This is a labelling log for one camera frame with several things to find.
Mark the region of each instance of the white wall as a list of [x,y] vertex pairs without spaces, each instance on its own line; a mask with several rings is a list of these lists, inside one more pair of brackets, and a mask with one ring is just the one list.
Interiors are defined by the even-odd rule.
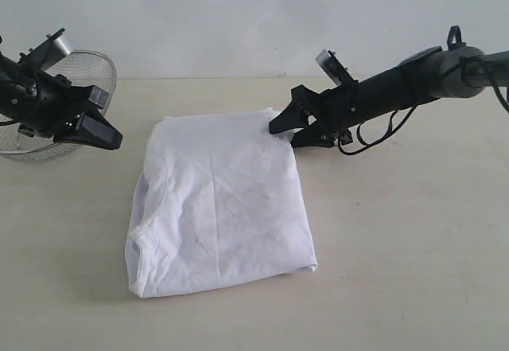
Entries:
[[322,49],[371,74],[443,45],[453,24],[487,52],[509,49],[507,0],[0,0],[0,18],[4,53],[65,27],[121,77],[320,75]]

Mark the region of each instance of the metal mesh strainer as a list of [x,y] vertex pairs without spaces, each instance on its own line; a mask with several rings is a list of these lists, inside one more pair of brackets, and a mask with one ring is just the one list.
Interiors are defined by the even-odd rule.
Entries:
[[[117,72],[113,61],[93,51],[76,50],[47,70],[55,76],[62,74],[75,86],[96,85],[108,92],[106,107],[100,110],[104,115],[117,85]],[[9,120],[0,115],[0,121]],[[50,138],[29,138],[18,134],[18,124],[0,127],[0,155],[20,161],[42,161],[59,158],[74,151],[80,145],[54,143]]]

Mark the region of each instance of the table surface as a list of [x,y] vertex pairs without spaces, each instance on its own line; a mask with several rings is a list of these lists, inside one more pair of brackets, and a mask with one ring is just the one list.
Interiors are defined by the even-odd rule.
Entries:
[[0,158],[0,349],[506,350],[509,116],[491,90],[422,106],[358,156],[296,151],[314,273],[170,298],[129,292],[124,244],[153,125],[280,110],[299,84],[331,86],[121,80],[107,116],[120,150]]

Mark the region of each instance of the folded white t-shirt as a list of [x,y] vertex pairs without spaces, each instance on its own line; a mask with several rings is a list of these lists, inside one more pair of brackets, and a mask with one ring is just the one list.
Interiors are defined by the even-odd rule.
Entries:
[[277,114],[166,117],[155,126],[126,241],[137,296],[315,270],[291,136],[268,131]]

